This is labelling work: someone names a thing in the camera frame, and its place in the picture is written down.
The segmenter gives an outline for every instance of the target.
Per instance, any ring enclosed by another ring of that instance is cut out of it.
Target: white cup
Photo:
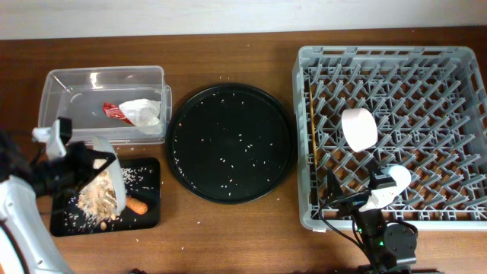
[[[343,135],[355,152],[363,151],[377,142],[377,125],[372,114],[364,109],[343,110]]]

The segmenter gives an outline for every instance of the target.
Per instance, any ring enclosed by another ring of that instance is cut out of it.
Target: black circular tray
[[[248,202],[274,189],[294,164],[296,135],[281,104],[259,88],[221,84],[199,92],[167,131],[176,178],[213,202]]]

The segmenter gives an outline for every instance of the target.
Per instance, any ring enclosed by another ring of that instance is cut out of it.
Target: dish rack
[[[420,230],[487,231],[487,100],[471,49],[305,46],[293,68],[293,98],[304,227],[327,228],[318,219],[327,169],[348,195],[367,186],[365,166],[372,161],[401,164],[412,173],[409,187],[383,209],[387,219]],[[359,107],[373,114],[378,141],[354,153],[340,119],[343,110]],[[335,209],[323,211],[331,225],[352,229]]]

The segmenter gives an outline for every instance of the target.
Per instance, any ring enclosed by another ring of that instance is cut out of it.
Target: wooden table
[[[0,125],[26,132],[37,125],[50,70],[118,65],[163,67],[175,110],[201,87],[240,82],[268,91],[293,114],[291,70],[305,45],[469,46],[487,75],[487,27],[0,41]],[[27,152],[31,155],[33,147]],[[301,226],[295,169],[255,202],[217,205],[176,181],[163,145],[133,151],[125,147],[119,155],[161,162],[161,223],[149,230],[54,238],[76,272],[119,273],[138,267],[149,273],[335,273],[367,263],[339,235]],[[49,211],[50,200],[39,199],[38,205]],[[43,220],[48,226],[49,216]],[[485,272],[487,233],[420,232],[416,256],[413,269]]]

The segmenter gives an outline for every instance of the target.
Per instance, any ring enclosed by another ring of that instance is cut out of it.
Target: red packet
[[[123,112],[120,110],[120,108],[114,104],[110,103],[105,103],[103,104],[103,112],[110,118],[115,118],[115,119],[121,119],[125,123],[128,123],[130,125],[133,125],[125,115],[123,115]]]

